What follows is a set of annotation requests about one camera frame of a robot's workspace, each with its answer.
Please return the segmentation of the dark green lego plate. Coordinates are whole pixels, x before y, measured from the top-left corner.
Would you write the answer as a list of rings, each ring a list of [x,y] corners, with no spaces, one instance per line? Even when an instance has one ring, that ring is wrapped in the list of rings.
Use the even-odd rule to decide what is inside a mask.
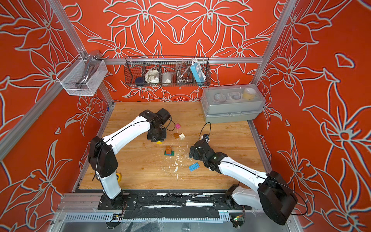
[[[174,151],[171,151],[170,153],[168,153],[167,151],[164,151],[164,155],[165,156],[174,156],[175,155],[175,152]]]

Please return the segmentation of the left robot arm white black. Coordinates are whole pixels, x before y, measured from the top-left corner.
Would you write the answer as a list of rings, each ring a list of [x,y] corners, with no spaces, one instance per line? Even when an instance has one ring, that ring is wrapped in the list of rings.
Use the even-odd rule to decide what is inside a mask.
[[[145,132],[148,140],[163,142],[167,131],[165,123],[170,119],[171,114],[164,108],[156,113],[145,110],[118,131],[103,138],[96,136],[91,140],[88,162],[103,187],[105,197],[115,200],[121,193],[116,175],[118,168],[116,154]]]

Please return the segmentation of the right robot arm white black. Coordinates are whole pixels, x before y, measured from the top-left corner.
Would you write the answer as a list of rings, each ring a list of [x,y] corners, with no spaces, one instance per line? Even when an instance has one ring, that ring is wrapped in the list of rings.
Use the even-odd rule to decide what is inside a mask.
[[[298,203],[295,192],[282,176],[271,171],[260,172],[233,160],[227,154],[215,152],[207,139],[201,139],[190,148],[189,157],[200,160],[210,171],[231,177],[249,187],[231,186],[226,192],[231,207],[249,206],[263,212],[278,225],[285,225]]]

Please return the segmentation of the light blue lego plate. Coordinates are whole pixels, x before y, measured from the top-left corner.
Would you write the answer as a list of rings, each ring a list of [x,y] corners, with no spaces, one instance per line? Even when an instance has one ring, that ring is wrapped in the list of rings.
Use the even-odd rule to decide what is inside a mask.
[[[198,162],[196,162],[196,163],[190,165],[188,168],[189,168],[189,170],[190,170],[191,172],[193,172],[193,171],[197,170],[198,168],[200,168],[200,165],[199,165]]]

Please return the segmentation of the white crumpled bag in basket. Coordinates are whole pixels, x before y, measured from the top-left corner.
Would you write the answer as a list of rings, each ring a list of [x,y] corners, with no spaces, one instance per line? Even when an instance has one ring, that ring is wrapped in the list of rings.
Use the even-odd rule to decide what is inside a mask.
[[[145,74],[145,82],[149,84],[158,84],[160,82],[158,70],[148,70]]]

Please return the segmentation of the grey plastic storage box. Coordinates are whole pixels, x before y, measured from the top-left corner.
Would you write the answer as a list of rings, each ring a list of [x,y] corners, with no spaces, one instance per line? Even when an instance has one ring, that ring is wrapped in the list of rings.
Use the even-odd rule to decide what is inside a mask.
[[[205,88],[201,97],[205,122],[211,124],[253,120],[265,102],[253,84]]]

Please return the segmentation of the tape roll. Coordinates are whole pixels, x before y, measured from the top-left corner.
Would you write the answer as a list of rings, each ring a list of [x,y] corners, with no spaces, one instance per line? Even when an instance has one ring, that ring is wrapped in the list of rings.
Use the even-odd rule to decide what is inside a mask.
[[[118,183],[120,183],[121,180],[122,180],[122,174],[121,173],[116,173],[116,177],[117,177]]]

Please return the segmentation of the light blue box in basket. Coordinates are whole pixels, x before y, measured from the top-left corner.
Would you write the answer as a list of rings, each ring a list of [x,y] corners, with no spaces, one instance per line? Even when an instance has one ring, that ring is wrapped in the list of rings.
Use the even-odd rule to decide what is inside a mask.
[[[206,75],[204,74],[202,70],[202,66],[199,63],[197,59],[192,59],[191,60],[191,66],[190,69],[192,71],[192,74],[195,78],[195,81],[198,86],[203,86],[205,81],[206,81]]]

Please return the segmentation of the metal tongs in bin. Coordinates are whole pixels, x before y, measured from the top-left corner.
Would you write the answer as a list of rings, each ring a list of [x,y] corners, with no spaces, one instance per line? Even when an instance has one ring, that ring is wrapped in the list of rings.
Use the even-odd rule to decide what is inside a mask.
[[[82,73],[82,78],[77,85],[78,90],[84,89],[84,84],[94,75],[100,65],[101,53],[98,50],[94,50],[87,54],[85,57],[86,64]]]

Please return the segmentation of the aluminium rear rail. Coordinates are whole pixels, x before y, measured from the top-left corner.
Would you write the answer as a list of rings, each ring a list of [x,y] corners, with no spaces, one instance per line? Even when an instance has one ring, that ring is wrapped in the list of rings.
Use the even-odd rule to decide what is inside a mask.
[[[170,58],[123,58],[103,59],[106,65],[124,65],[126,62],[168,62],[192,61],[195,57]],[[261,64],[262,58],[196,58],[198,61],[208,61],[209,64]]]

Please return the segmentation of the clear plastic wall bin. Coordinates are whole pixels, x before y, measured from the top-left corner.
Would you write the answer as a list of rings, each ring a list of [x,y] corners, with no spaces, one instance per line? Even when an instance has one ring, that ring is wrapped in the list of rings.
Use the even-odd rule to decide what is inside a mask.
[[[98,50],[76,60],[57,80],[70,96],[94,96],[108,70]]]

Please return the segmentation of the aluminium frame post left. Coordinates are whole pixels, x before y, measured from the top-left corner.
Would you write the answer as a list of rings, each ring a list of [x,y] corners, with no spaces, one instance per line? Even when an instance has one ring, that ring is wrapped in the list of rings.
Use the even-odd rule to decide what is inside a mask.
[[[64,30],[69,37],[69,40],[71,41],[71,43],[73,44],[74,48],[76,49],[76,51],[78,53],[78,56],[75,59],[75,61],[85,58],[87,56],[87,54],[89,54],[91,52],[87,52],[87,50],[85,49],[81,39],[79,38],[77,32],[73,28],[72,23],[68,19],[68,16],[67,16],[65,10],[63,9],[62,4],[60,3],[60,1],[49,1],[49,4],[50,4],[52,10],[54,11],[55,15],[58,17],[59,22],[64,27]],[[104,98],[106,99],[108,105],[113,106],[114,101],[113,101],[111,95],[108,93],[108,89],[103,84],[103,82],[100,84],[98,90],[100,90],[102,92],[102,94],[103,94]]]

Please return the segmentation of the aluminium frame post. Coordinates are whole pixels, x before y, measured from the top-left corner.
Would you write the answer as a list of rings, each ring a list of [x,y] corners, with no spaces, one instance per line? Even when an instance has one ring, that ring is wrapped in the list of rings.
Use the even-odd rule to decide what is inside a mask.
[[[285,25],[288,21],[288,18],[290,16],[291,12],[293,11],[293,9],[295,7],[296,2],[297,2],[296,0],[286,1],[285,6],[284,6],[280,16],[278,17],[276,26],[273,30],[270,41],[268,42],[267,48],[265,49],[264,55],[262,57],[262,62],[258,66],[258,68],[255,72],[255,75],[254,75],[252,81],[250,82],[251,84],[257,85],[259,80],[261,79],[262,74],[265,71],[265,69],[266,69],[266,67],[269,63],[269,60],[270,60],[270,58],[273,54],[274,48],[278,43],[279,37],[284,30],[284,27],[285,27]]]
[[[87,50],[85,49],[81,39],[79,38],[77,32],[73,28],[72,23],[68,19],[68,16],[67,16],[65,10],[63,9],[62,4],[60,3],[60,1],[49,1],[49,4],[50,4],[52,10],[54,11],[55,15],[58,17],[59,22],[64,27],[64,30],[69,37],[69,40],[71,41],[71,43],[73,44],[74,48],[76,49],[76,51],[78,53],[78,56],[75,59],[75,61],[85,58],[87,56],[87,54],[89,54],[91,52],[87,52]],[[102,94],[103,94],[104,98],[106,99],[108,105],[113,106],[114,101],[113,101],[111,95],[108,93],[108,89],[103,84],[103,82],[100,84],[98,90],[100,90],[102,92]]]

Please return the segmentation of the aluminium frame post right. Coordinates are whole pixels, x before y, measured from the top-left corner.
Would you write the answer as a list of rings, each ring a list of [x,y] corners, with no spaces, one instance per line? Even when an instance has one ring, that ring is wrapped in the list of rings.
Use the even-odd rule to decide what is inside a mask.
[[[285,27],[285,25],[288,21],[288,18],[290,16],[291,12],[293,11],[293,9],[295,7],[296,2],[297,2],[296,0],[286,1],[285,6],[284,6],[280,16],[278,17],[276,26],[273,30],[270,41],[268,42],[267,48],[265,49],[264,55],[262,57],[262,62],[258,66],[258,68],[255,72],[255,75],[254,75],[252,81],[250,82],[251,84],[257,85],[259,80],[261,79],[262,74],[265,71],[265,69],[266,69],[266,67],[269,63],[269,60],[270,60],[270,58],[273,54],[274,48],[278,43],[279,37],[284,30],[284,27]]]

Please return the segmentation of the aluminium frame rail left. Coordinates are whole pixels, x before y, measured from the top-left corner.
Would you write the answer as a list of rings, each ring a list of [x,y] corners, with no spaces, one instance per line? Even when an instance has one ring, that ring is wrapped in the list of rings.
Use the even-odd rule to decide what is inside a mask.
[[[19,140],[31,128],[53,100],[61,93],[63,87],[55,83],[41,99],[27,112],[25,116],[1,140],[1,161],[9,154]]]

